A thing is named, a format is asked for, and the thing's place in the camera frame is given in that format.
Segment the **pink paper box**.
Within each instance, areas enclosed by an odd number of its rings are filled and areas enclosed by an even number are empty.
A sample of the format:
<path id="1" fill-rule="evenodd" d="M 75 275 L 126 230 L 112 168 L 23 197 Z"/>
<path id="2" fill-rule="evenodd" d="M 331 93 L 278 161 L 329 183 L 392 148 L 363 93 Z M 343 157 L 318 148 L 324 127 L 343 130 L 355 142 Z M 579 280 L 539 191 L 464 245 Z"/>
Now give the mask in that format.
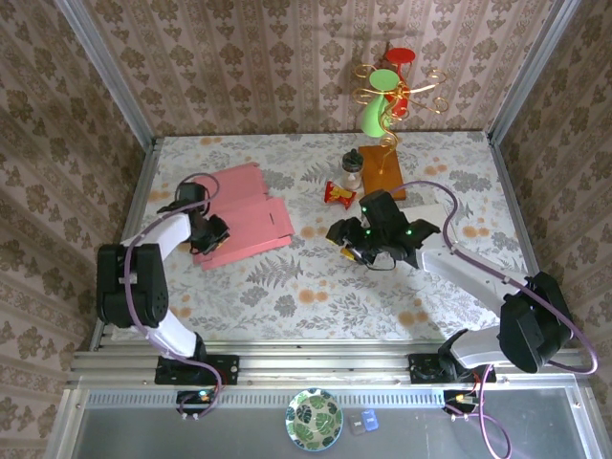
<path id="1" fill-rule="evenodd" d="M 285 202 L 269 194 L 256 163 L 214 172 L 220 190 L 210 211 L 225 221 L 229 238 L 210 254 L 195 254 L 193 262 L 204 271 L 285 247 L 295 233 Z"/>

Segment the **white paper box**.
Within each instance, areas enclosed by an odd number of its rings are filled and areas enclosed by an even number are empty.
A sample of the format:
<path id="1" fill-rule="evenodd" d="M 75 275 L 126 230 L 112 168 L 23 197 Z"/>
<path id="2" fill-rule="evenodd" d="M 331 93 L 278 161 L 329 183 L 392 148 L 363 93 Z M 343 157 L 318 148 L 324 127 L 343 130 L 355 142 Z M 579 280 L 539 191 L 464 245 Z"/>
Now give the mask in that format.
<path id="1" fill-rule="evenodd" d="M 457 234 L 452 223 L 448 221 L 450 210 L 442 204 L 423 205 L 411 208 L 402 208 L 411 233 L 406 241 L 414 250 L 442 249 L 454 253 L 452 246 L 457 244 Z M 415 224 L 417 220 L 429 222 L 440 231 L 428 233 L 428 226 Z"/>

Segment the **red snack packet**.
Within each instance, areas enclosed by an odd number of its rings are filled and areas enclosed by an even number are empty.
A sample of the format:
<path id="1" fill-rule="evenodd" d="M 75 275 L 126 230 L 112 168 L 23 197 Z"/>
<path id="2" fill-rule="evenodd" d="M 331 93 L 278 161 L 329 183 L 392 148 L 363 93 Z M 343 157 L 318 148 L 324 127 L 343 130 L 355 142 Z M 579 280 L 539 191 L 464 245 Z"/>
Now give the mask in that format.
<path id="1" fill-rule="evenodd" d="M 349 209 L 355 201 L 357 192 L 338 186 L 334 182 L 326 183 L 323 201 L 326 204 L 340 204 L 345 209 Z"/>

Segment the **floral tablecloth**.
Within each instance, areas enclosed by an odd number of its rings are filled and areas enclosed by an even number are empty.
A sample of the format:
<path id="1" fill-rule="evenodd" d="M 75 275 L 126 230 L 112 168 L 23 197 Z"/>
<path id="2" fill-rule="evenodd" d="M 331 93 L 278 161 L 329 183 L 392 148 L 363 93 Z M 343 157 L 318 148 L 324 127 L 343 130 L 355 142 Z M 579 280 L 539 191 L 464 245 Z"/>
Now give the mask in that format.
<path id="1" fill-rule="evenodd" d="M 209 271 L 180 247 L 165 260 L 169 307 L 206 341 L 263 339 L 444 339 L 495 316 L 446 280 L 401 264 L 373 272 L 326 239 L 357 206 L 326 204 L 340 158 L 368 144 L 362 134 L 174 137 L 157 142 L 142 222 L 151 223 L 176 185 L 193 172 L 259 165 L 286 204 L 294 235 L 283 248 Z M 454 211 L 453 236 L 505 268 L 527 272 L 525 236 L 516 229 L 487 136 L 479 131 L 408 132 L 400 166 L 410 182 L 405 205 Z"/>

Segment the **glass jar with black lid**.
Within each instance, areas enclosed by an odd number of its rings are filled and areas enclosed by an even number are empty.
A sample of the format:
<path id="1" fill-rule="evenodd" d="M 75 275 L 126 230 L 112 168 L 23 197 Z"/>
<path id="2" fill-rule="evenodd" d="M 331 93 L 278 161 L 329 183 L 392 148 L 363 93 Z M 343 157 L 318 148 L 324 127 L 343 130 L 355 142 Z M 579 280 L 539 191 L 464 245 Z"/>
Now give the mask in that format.
<path id="1" fill-rule="evenodd" d="M 341 158 L 341 185 L 348 190 L 356 190 L 361 185 L 363 156 L 355 148 L 345 153 Z"/>

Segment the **small black controller board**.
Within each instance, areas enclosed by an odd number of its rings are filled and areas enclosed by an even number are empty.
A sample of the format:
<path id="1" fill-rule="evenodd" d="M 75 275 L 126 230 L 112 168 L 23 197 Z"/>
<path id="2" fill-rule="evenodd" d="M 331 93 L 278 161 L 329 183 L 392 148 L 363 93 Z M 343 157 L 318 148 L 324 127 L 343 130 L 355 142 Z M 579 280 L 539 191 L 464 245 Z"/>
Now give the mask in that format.
<path id="1" fill-rule="evenodd" d="M 202 418 L 215 402 L 214 389 L 183 390 L 176 395 L 176 409 L 183 419 L 194 420 Z"/>
<path id="2" fill-rule="evenodd" d="M 480 398 L 475 390 L 445 390 L 443 410 L 449 415 L 475 415 L 480 408 Z"/>

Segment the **leaf pattern bowl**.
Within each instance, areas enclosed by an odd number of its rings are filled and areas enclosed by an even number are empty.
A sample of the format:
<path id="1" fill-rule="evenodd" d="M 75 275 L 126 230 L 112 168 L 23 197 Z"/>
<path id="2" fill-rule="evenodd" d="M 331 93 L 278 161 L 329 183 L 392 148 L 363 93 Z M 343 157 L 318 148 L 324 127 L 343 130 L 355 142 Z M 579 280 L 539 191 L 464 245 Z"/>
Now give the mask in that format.
<path id="1" fill-rule="evenodd" d="M 285 412 L 285 427 L 291 441 L 298 448 L 311 452 L 330 448 L 339 439 L 343 421 L 339 402 L 321 388 L 300 391 Z"/>

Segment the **aluminium table side rail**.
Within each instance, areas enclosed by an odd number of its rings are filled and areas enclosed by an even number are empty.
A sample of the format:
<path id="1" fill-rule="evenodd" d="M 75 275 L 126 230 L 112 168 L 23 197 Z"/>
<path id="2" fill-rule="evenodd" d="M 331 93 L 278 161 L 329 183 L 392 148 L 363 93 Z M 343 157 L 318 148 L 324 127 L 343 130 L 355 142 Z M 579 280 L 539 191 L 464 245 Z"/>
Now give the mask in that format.
<path id="1" fill-rule="evenodd" d="M 142 218 L 146 208 L 148 196 L 152 187 L 159 158 L 161 155 L 164 138 L 154 139 L 147 150 L 142 169 L 134 194 L 131 199 L 127 218 L 121 233 L 120 241 L 136 235 L 141 228 Z"/>
<path id="2" fill-rule="evenodd" d="M 550 275 L 538 269 L 501 154 L 494 150 L 492 156 L 517 230 L 520 249 L 527 257 L 528 269 L 518 282 L 518 291 L 504 294 L 497 340 L 506 357 L 519 367 L 535 372 L 559 349 L 558 321 L 537 302 L 547 290 L 557 293 L 558 285 Z"/>

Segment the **long aluminium frame rail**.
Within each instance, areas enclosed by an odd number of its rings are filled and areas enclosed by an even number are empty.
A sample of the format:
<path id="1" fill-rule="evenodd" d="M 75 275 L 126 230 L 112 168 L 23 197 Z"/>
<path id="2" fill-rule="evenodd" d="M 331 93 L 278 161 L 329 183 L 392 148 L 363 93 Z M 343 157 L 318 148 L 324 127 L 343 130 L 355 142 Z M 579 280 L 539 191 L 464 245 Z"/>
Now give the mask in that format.
<path id="1" fill-rule="evenodd" d="M 211 355 L 239 357 L 241 387 L 329 388 L 407 386 L 408 356 L 434 353 L 436 344 L 403 341 L 212 342 Z M 96 351 L 75 354 L 70 388 L 148 388 L 158 353 L 143 341 L 108 341 Z"/>

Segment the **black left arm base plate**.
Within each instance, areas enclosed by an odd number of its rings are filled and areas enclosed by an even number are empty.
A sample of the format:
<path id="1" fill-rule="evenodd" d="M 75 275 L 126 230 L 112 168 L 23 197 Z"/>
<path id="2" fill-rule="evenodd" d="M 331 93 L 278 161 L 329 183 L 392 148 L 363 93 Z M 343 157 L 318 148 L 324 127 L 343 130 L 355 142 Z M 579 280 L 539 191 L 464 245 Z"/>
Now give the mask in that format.
<path id="1" fill-rule="evenodd" d="M 239 363 L 235 355 L 208 355 L 206 360 L 220 375 L 222 385 L 237 385 Z M 159 357 L 154 382 L 157 385 L 215 385 L 216 378 L 201 366 Z"/>

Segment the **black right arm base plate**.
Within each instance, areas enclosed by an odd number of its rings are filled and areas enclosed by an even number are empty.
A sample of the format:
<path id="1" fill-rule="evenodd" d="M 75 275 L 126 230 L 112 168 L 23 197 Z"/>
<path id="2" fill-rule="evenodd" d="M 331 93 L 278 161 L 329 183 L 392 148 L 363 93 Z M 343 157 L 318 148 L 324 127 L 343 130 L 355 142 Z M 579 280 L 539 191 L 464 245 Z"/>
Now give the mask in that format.
<path id="1" fill-rule="evenodd" d="M 486 370 L 485 365 L 468 369 L 451 356 L 434 353 L 409 354 L 407 359 L 413 384 L 475 383 L 482 380 Z"/>

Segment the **aluminium frame post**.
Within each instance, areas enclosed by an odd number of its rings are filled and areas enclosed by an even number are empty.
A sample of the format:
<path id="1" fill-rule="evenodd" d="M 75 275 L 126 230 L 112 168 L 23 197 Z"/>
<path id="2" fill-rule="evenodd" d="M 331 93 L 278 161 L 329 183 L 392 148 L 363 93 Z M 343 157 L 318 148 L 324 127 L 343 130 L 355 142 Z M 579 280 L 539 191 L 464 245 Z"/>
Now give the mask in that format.
<path id="1" fill-rule="evenodd" d="M 120 66 L 82 0 L 55 0 L 76 34 L 85 53 L 96 68 L 113 101 L 119 107 L 131 132 L 145 151 L 154 144 L 155 135 L 140 108 L 134 92 L 123 77 Z"/>
<path id="2" fill-rule="evenodd" d="M 488 138 L 492 145 L 501 144 L 508 133 L 580 3 L 581 0 L 554 0 L 540 32 L 488 131 Z"/>

